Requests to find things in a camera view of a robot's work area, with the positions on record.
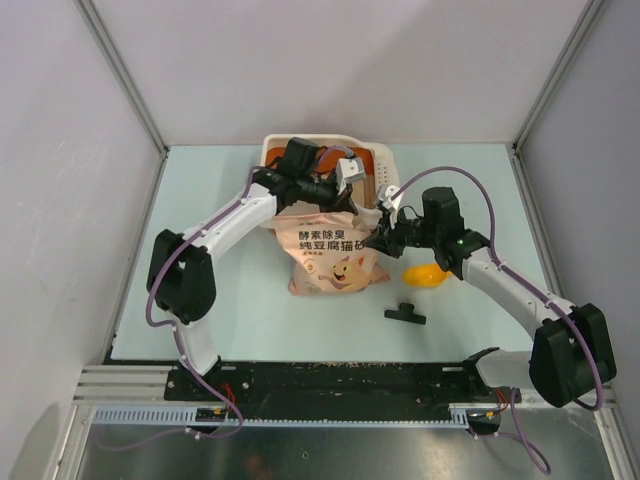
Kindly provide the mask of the black bag clip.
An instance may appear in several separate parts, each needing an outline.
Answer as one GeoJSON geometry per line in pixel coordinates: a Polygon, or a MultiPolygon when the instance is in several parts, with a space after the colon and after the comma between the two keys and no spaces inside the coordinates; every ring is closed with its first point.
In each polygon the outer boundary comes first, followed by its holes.
{"type": "Polygon", "coordinates": [[[399,303],[396,309],[386,309],[384,311],[384,317],[421,326],[424,326],[427,322],[424,315],[416,312],[415,305],[407,302],[399,303]]]}

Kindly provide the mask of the yellow plastic scoop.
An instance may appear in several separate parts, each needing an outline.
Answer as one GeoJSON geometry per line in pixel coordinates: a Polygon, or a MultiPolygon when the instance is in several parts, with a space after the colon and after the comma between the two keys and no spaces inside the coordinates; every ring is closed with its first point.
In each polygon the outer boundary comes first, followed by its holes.
{"type": "Polygon", "coordinates": [[[408,268],[403,282],[416,288],[438,288],[451,276],[451,272],[442,270],[437,263],[430,263],[408,268]]]}

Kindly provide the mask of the white orange litter box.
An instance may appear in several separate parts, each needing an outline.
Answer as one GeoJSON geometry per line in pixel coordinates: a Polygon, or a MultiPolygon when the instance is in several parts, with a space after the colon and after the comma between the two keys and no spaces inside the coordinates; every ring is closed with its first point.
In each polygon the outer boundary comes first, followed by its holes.
{"type": "Polygon", "coordinates": [[[381,218],[381,213],[374,209],[377,191],[384,185],[400,186],[391,150],[381,143],[363,142],[340,134],[271,134],[263,141],[259,165],[269,165],[281,156],[293,137],[310,140],[320,147],[340,145],[362,159],[366,177],[353,186],[352,199],[358,209],[354,223],[357,227],[373,229],[381,218]]]}

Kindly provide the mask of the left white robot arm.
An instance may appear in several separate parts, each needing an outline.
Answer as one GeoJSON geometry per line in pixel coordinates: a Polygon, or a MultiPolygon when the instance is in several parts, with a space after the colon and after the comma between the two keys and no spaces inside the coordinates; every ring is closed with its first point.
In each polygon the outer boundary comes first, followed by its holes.
{"type": "Polygon", "coordinates": [[[284,209],[302,201],[326,212],[357,211],[353,183],[365,178],[363,161],[344,146],[321,147],[291,138],[281,155],[250,168],[240,193],[208,219],[184,232],[165,229],[154,241],[145,315],[169,313],[180,362],[189,369],[186,387],[197,398],[221,387],[212,369],[219,361],[205,317],[216,300],[214,266],[241,239],[284,209]]]}

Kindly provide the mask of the pink cat litter bag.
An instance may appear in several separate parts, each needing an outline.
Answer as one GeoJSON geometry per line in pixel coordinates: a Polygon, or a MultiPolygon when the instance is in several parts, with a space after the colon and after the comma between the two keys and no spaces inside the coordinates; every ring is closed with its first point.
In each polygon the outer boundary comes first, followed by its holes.
{"type": "Polygon", "coordinates": [[[275,236],[295,265],[289,291],[298,296],[357,293],[390,280],[367,248],[369,231],[348,212],[278,216],[275,236]]]}

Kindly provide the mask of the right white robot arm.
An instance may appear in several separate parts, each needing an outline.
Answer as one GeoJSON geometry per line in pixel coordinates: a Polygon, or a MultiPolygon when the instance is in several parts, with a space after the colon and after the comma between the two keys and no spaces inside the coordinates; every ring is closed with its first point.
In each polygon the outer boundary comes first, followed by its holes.
{"type": "Polygon", "coordinates": [[[479,289],[532,339],[528,351],[489,348],[472,357],[475,366],[461,376],[463,393],[484,401],[497,387],[534,389],[550,405],[563,407],[595,392],[617,366],[603,312],[591,303],[578,306],[544,290],[499,259],[481,233],[469,229],[450,187],[432,187],[422,194],[423,212],[407,217],[400,189],[382,186],[376,206],[382,216],[364,244],[389,257],[405,248],[433,251],[441,270],[479,289]]]}

